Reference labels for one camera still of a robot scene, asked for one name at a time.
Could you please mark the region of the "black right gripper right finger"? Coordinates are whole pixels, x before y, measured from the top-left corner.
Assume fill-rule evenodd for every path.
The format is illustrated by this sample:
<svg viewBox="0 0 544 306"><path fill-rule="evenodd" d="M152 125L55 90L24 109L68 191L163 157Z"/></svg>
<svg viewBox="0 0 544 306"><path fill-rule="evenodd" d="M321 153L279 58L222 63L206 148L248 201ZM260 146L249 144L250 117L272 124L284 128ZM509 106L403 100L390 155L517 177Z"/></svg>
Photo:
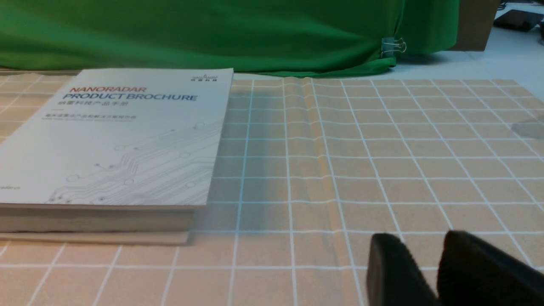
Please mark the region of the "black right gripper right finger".
<svg viewBox="0 0 544 306"><path fill-rule="evenodd" d="M466 231L449 231L437 275L444 306L542 306L544 277Z"/></svg>

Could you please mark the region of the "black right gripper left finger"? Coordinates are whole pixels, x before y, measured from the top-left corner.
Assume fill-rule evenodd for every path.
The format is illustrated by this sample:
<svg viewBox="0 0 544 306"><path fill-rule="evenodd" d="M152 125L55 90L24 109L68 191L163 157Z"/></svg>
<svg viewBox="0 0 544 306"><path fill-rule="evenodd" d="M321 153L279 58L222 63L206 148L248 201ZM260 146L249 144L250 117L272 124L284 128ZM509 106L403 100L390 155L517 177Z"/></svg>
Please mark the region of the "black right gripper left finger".
<svg viewBox="0 0 544 306"><path fill-rule="evenodd" d="M370 306L439 306L406 245L394 235L373 234L366 290Z"/></svg>

